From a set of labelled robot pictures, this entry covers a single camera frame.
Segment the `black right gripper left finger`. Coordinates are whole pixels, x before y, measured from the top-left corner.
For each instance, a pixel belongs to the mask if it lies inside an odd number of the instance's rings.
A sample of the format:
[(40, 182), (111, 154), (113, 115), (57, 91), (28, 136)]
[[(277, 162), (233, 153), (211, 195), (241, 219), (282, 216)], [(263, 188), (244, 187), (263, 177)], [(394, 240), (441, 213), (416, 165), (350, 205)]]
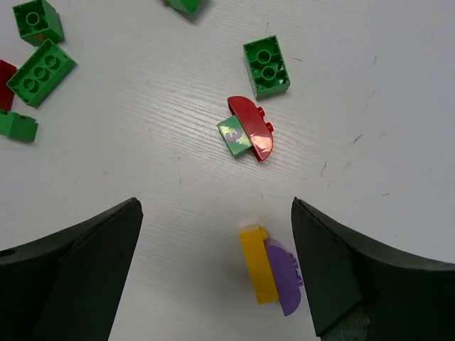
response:
[(142, 219), (132, 197), (1, 251), (1, 339), (108, 340)]

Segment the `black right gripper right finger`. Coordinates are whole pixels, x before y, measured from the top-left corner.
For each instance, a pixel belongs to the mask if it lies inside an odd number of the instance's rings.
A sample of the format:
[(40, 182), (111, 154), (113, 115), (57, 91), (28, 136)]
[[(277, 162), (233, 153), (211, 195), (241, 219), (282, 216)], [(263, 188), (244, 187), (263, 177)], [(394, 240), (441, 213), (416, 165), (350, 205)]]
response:
[(390, 247), (300, 199), (291, 225), (320, 339), (454, 339), (452, 263)]

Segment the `red curved lego brick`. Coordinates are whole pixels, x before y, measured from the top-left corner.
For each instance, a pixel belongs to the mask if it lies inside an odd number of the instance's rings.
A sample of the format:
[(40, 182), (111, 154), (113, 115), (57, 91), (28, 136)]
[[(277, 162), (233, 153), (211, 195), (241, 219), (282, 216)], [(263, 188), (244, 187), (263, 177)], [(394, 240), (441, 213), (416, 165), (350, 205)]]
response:
[(227, 99), (227, 105), (232, 115), (236, 116), (247, 134), (253, 153), (259, 162), (265, 161), (271, 154), (274, 141), (271, 123), (264, 120), (263, 108), (243, 96), (231, 96)]

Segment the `small red lego brick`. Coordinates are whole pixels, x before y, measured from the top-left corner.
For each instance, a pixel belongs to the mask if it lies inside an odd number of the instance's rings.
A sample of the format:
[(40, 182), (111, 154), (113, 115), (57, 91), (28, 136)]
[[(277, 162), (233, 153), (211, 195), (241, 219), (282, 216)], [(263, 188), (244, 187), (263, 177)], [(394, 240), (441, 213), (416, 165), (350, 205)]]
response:
[(14, 76), (17, 68), (4, 60), (0, 60), (0, 108), (5, 112), (12, 107), (14, 100), (13, 91), (6, 83)]

